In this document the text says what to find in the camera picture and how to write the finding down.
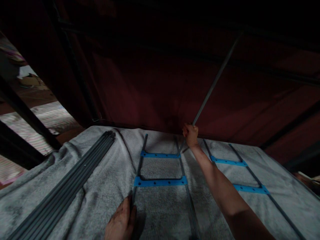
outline hand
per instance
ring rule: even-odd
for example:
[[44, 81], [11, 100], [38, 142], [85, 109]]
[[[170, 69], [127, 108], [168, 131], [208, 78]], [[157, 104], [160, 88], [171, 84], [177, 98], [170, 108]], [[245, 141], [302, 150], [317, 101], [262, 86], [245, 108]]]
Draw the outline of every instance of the hand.
[[134, 222], [136, 220], [137, 207], [133, 206], [130, 213], [131, 197], [126, 197], [119, 205], [114, 215], [106, 226], [104, 239], [127, 240], [131, 239]]
[[183, 126], [183, 136], [187, 140], [187, 144], [190, 148], [198, 146], [198, 127], [197, 126], [192, 126], [191, 124], [185, 123]]

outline cardboard box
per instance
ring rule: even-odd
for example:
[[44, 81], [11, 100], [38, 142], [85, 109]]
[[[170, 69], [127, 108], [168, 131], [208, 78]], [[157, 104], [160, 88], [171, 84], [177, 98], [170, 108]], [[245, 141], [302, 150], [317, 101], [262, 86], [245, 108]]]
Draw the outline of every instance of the cardboard box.
[[32, 88], [38, 90], [49, 90], [49, 88], [44, 84], [44, 82], [36, 75], [30, 74], [28, 77], [23, 77], [19, 79], [19, 82], [23, 85], [33, 86]]

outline bundle of rods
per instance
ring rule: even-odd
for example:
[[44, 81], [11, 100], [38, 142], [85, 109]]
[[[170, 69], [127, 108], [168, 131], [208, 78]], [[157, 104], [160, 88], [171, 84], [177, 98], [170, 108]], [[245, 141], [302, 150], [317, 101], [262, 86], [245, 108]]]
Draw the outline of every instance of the bundle of rods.
[[105, 132], [52, 189], [9, 239], [46, 239], [112, 146], [115, 133]]

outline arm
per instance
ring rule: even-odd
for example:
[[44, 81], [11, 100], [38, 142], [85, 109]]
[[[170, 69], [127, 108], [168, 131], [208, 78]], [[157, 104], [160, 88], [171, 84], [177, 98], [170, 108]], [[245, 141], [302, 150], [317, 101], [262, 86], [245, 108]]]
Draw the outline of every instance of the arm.
[[183, 136], [195, 156], [209, 190], [235, 239], [274, 239], [232, 183], [212, 163], [198, 144], [198, 127], [185, 124]]

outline blue bracket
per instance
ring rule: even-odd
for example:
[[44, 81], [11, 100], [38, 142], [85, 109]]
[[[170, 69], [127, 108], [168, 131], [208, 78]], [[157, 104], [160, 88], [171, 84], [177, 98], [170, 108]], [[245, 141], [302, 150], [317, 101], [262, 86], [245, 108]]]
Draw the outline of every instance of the blue bracket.
[[226, 160], [226, 159], [219, 159], [215, 158], [214, 156], [210, 156], [211, 161], [215, 163], [224, 163], [224, 164], [230, 164], [230, 165], [237, 165], [240, 167], [247, 167], [248, 164], [245, 161], [242, 162], [237, 162], [237, 161], [231, 161], [231, 160]]
[[261, 188], [238, 185], [238, 184], [234, 184], [233, 186], [238, 191], [261, 193], [261, 194], [270, 194], [269, 191], [267, 190], [267, 188], [265, 186], [263, 186], [263, 185], [261, 186]]
[[134, 179], [133, 186], [135, 187], [156, 187], [156, 186], [178, 186], [187, 185], [188, 181], [186, 176], [180, 179], [155, 179], [155, 180], [142, 180], [139, 176]]
[[166, 154], [166, 153], [147, 153], [146, 151], [142, 150], [141, 157], [153, 157], [153, 158], [180, 158], [181, 155], [177, 156], [177, 154]]

